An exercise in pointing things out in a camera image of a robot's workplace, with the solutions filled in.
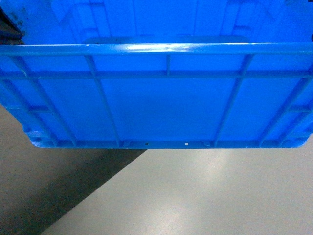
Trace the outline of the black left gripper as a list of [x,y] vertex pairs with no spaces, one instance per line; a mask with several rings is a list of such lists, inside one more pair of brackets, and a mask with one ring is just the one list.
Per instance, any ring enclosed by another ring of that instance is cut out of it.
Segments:
[[2,8],[0,8],[0,43],[1,44],[23,44],[23,33],[9,19]]

